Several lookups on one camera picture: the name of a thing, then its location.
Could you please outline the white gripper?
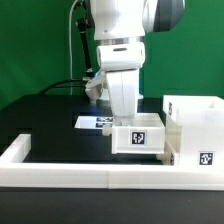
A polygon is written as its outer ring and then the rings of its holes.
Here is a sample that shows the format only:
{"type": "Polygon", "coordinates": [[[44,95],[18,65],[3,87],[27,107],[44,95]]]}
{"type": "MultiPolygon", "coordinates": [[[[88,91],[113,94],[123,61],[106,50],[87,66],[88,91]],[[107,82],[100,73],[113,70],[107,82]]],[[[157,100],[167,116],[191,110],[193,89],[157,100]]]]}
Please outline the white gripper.
{"type": "Polygon", "coordinates": [[[113,115],[133,118],[137,113],[139,70],[107,72],[106,81],[113,115]]]}

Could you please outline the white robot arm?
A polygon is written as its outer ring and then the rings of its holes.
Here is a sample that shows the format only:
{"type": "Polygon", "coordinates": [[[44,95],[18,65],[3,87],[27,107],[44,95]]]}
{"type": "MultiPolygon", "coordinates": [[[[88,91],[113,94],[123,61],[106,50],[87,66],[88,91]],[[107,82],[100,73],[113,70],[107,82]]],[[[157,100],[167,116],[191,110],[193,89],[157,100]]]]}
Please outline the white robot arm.
{"type": "Polygon", "coordinates": [[[105,73],[115,118],[134,117],[139,94],[139,69],[145,61],[142,38],[173,29],[185,0],[84,0],[87,24],[99,42],[97,61],[105,73]]]}

